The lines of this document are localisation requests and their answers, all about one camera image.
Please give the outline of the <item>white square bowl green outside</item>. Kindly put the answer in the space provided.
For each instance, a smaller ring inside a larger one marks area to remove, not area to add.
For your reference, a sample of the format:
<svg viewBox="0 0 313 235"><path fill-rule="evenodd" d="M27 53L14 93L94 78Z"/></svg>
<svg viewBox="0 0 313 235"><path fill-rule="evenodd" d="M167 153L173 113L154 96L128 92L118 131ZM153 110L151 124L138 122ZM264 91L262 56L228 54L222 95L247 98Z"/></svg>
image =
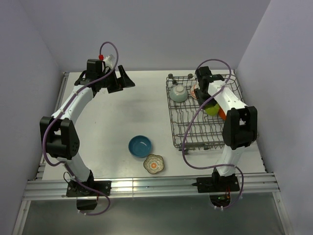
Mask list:
<svg viewBox="0 0 313 235"><path fill-rule="evenodd" d="M220 110L220 106L218 103L215 105L206 105L204 108L204 111L211 117L218 115L219 110Z"/></svg>

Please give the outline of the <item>white bowl orange outside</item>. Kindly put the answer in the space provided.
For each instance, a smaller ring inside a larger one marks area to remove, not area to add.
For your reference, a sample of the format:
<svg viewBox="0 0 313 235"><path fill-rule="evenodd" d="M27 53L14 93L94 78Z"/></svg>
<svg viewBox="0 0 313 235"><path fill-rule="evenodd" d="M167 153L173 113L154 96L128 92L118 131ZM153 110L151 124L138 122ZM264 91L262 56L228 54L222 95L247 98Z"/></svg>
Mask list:
<svg viewBox="0 0 313 235"><path fill-rule="evenodd" d="M226 120L226 114L222 108L219 109L218 115L222 120Z"/></svg>

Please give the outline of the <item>orange floral patterned bowl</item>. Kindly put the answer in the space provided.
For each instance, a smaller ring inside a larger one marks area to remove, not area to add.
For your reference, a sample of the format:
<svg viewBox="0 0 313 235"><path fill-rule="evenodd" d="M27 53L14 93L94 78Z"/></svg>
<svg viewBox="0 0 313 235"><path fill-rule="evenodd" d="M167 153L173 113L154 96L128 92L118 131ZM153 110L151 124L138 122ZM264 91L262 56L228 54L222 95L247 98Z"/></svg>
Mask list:
<svg viewBox="0 0 313 235"><path fill-rule="evenodd" d="M190 95L191 95L194 99L197 99L196 94L195 94L195 89L198 89L198 88L199 88L198 84L194 84L194 85L191 87L191 89L190 89Z"/></svg>

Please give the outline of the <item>pale green ceramic bowl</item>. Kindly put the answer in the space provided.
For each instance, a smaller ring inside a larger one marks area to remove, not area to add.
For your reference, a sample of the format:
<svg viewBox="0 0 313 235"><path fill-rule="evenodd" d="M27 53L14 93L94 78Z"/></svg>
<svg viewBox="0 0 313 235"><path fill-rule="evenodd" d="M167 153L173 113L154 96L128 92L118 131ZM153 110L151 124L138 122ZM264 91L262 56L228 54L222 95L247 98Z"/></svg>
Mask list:
<svg viewBox="0 0 313 235"><path fill-rule="evenodd" d="M184 102L188 98L188 91L184 86L176 85L170 90L169 97L174 102Z"/></svg>

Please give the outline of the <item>blue ceramic bowl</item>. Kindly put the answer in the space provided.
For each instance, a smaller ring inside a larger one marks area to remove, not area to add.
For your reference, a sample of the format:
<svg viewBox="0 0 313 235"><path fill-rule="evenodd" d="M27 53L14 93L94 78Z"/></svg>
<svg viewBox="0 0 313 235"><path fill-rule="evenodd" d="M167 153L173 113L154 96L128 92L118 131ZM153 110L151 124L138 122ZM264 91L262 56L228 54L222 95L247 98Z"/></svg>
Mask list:
<svg viewBox="0 0 313 235"><path fill-rule="evenodd" d="M134 157L145 158L152 150L152 143L146 136L138 135L129 141L128 150Z"/></svg>

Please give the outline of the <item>small flower shaped patterned dish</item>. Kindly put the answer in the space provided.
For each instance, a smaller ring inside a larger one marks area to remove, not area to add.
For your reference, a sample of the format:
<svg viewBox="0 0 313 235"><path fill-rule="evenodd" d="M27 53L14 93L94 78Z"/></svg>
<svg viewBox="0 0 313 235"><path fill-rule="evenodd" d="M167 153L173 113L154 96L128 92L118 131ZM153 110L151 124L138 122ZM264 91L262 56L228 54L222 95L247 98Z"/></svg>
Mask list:
<svg viewBox="0 0 313 235"><path fill-rule="evenodd" d="M165 168L164 159L161 155L150 154L143 162L143 167L148 173L157 174Z"/></svg>

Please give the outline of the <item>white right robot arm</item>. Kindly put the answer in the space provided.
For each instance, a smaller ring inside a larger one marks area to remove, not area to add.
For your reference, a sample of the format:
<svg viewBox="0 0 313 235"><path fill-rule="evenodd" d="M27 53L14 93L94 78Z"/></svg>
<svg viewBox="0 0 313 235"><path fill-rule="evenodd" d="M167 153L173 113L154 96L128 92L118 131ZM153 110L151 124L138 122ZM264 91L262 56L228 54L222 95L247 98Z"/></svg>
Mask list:
<svg viewBox="0 0 313 235"><path fill-rule="evenodd" d="M198 87L195 96L202 109L216 104L223 110L225 121L222 131L225 143L222 156L216 163L217 176L212 178L212 187L221 191L228 186L228 178L236 171L244 150L257 138L257 109L247 106L226 85L220 74L212 74L208 66L196 69Z"/></svg>

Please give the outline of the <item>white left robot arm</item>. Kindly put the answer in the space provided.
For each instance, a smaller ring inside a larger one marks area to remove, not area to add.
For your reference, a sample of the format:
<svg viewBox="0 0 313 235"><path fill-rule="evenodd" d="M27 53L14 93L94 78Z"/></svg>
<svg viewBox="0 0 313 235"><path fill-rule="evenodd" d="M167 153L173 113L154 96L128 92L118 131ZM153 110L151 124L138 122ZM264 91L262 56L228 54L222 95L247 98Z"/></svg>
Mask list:
<svg viewBox="0 0 313 235"><path fill-rule="evenodd" d="M75 123L101 89L114 93L134 86L123 66L113 63L109 57L89 59L65 103L54 114L40 120L45 161L50 166L64 165L74 181L79 181L78 190L83 195L95 191L95 182L89 179L91 170L79 155L80 140Z"/></svg>

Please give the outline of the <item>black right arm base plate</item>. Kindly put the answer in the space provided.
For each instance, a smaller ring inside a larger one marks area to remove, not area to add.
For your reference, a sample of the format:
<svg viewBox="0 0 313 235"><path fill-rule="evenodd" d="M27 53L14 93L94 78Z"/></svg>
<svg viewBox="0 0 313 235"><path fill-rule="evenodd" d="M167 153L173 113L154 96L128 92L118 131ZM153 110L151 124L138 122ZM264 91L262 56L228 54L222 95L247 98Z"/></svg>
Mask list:
<svg viewBox="0 0 313 235"><path fill-rule="evenodd" d="M193 186L197 187L198 193L215 192L237 192L240 191L238 178L236 176L228 177L199 177Z"/></svg>

